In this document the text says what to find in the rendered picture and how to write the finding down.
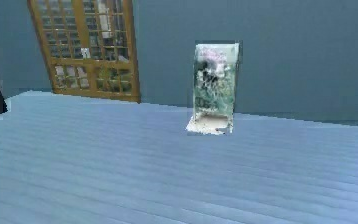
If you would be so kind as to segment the brown lattice room door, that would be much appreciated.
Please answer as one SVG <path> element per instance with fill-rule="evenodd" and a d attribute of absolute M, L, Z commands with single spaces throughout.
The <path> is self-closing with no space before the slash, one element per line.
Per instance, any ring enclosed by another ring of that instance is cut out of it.
<path fill-rule="evenodd" d="M 27 0 L 56 94 L 141 101 L 132 0 Z"/>

